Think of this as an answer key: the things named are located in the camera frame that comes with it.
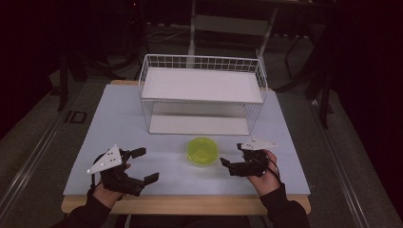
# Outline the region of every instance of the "bowl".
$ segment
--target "bowl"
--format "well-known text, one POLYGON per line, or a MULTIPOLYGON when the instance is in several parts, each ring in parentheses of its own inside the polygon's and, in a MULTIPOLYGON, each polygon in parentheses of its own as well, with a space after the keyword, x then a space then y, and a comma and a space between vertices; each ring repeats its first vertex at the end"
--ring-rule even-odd
POLYGON ((198 167, 214 163, 219 156, 217 144, 206 137, 198 137, 187 144, 187 158, 198 167))

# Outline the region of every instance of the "floor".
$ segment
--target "floor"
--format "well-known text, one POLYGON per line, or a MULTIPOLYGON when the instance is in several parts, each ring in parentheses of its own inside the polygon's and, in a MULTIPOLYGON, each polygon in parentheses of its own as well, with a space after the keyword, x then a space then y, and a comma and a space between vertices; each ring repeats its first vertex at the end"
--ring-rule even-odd
MULTIPOLYGON (((166 28, 150 28, 150 53, 187 54, 186 29, 173 28, 165 31, 168 33, 155 33, 160 29, 166 28)), ((234 38, 234 43, 241 39, 246 44, 242 47, 215 39, 212 34, 199 34, 196 54, 255 57, 254 39, 234 38)), ((290 82, 283 59, 292 42, 286 37, 270 39, 264 54, 269 87, 290 82)), ((312 45, 303 39, 293 51, 290 64, 294 73, 303 66, 311 50, 312 45)), ((110 59, 111 62, 122 60, 121 57, 110 59)), ((133 79, 139 66, 134 64, 116 73, 133 79)), ((85 83, 69 78, 69 102, 64 111, 56 111, 58 97, 49 94, 0 142, 3 155, 0 181, 4 183, 0 185, 0 196, 4 196, 0 205, 1 227, 49 227, 63 218, 60 205, 70 168, 104 87, 110 82, 91 69, 88 72, 90 75, 85 83), (88 115, 83 123, 72 123, 66 121, 70 111, 88 115), (37 160, 37 165, 26 167, 28 160, 37 160), (23 176, 22 187, 12 188, 14 178, 23 176)), ((56 76, 55 84, 57 75, 55 72, 51 76, 53 79, 56 76)), ((308 216, 311 226, 403 227, 337 94, 331 93, 329 129, 323 129, 317 118, 317 104, 306 100, 303 95, 305 87, 300 85, 279 93, 278 99, 311 188, 312 212, 308 216)), ((110 216, 104 227, 113 227, 114 219, 110 216)), ((250 217, 250 220, 254 228, 265 227, 259 217, 250 217)))

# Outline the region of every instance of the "white bracket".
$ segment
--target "white bracket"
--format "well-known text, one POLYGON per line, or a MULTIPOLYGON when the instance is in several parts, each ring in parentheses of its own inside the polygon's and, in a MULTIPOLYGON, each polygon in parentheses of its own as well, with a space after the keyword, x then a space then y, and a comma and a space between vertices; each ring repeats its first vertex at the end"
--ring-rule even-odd
POLYGON ((252 137, 248 142, 243 143, 240 148, 247 150, 261 150, 275 146, 278 146, 275 142, 269 142, 252 137))
POLYGON ((94 174, 116 167, 120 164, 122 164, 121 152, 119 151, 119 147, 115 144, 112 148, 108 149, 107 152, 86 171, 86 173, 94 174))

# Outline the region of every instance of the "gray floor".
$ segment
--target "gray floor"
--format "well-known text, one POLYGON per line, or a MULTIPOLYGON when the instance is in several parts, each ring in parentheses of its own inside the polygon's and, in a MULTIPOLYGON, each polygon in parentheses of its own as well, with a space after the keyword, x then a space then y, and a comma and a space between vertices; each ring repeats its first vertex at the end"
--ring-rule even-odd
MULTIPOLYGON (((164 36, 149 39, 160 41, 164 36)), ((184 33, 149 45, 152 53, 186 54, 186 40, 184 33)), ((280 37, 269 41, 264 60, 270 87, 289 82, 283 58, 291 44, 291 40, 280 37)), ((220 45, 204 42, 196 48, 196 54, 255 57, 252 48, 218 48, 220 45)), ((308 40, 296 47, 290 58, 293 72, 301 68, 311 48, 308 40)), ((131 79, 137 67, 119 74, 131 79)), ((99 75, 92 75, 85 84, 70 80, 71 97, 65 112, 57 112, 58 98, 48 95, 0 142, 1 196, 29 155, 40 149, 45 151, 24 191, 16 196, 4 227, 49 227, 63 218, 60 205, 67 177, 108 82, 99 75), (68 111, 87 112, 87 120, 83 124, 64 123, 68 111), (47 131, 54 133, 43 142, 47 131)), ((331 94, 333 114, 328 115, 329 129, 324 130, 317 120, 316 105, 303 96, 304 87, 278 94, 278 99, 311 188, 312 212, 308 217, 312 227, 403 227, 336 93, 331 94)), ((114 219, 111 216, 105 227, 111 227, 114 219)), ((250 219, 254 228, 263 227, 259 218, 250 219)))

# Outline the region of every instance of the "person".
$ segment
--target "person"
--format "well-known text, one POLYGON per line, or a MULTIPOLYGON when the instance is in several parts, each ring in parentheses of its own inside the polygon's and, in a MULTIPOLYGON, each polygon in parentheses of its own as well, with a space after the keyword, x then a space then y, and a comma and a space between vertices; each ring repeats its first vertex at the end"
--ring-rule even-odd
MULTIPOLYGON (((296 201, 289 201, 286 198, 285 185, 279 181, 276 167, 277 158, 269 150, 264 150, 269 162, 269 171, 261 177, 250 176, 247 179, 255 187, 259 194, 260 201, 267 209, 270 221, 277 228, 308 228, 309 220, 303 207, 296 201)), ((105 189, 100 183, 93 192, 88 191, 86 205, 77 207, 70 215, 54 224, 52 228, 96 228, 101 227, 106 221, 109 212, 115 202, 123 196, 122 193, 105 189)), ((186 228, 196 227, 247 227, 249 223, 241 220, 240 217, 177 217, 181 218, 181 225, 186 228)), ((146 226, 141 219, 133 219, 141 223, 135 227, 155 227, 146 226)))

